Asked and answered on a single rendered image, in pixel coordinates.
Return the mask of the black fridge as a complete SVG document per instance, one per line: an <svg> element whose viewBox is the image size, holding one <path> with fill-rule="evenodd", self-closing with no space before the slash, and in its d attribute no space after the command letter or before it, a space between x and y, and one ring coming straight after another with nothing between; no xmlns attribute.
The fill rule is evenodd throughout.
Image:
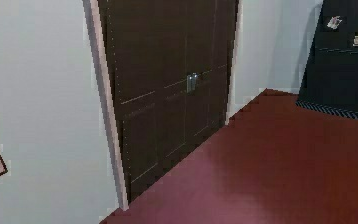
<svg viewBox="0 0 358 224"><path fill-rule="evenodd" d="M327 27L334 16L342 22ZM358 120L358 0L323 0L296 105Z"/></svg>

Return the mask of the dark brown double door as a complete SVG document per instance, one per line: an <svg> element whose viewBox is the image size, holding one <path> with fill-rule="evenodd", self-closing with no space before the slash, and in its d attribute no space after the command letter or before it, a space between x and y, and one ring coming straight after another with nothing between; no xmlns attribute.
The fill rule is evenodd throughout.
<svg viewBox="0 0 358 224"><path fill-rule="evenodd" d="M98 0L128 201L224 125L237 1Z"/></svg>

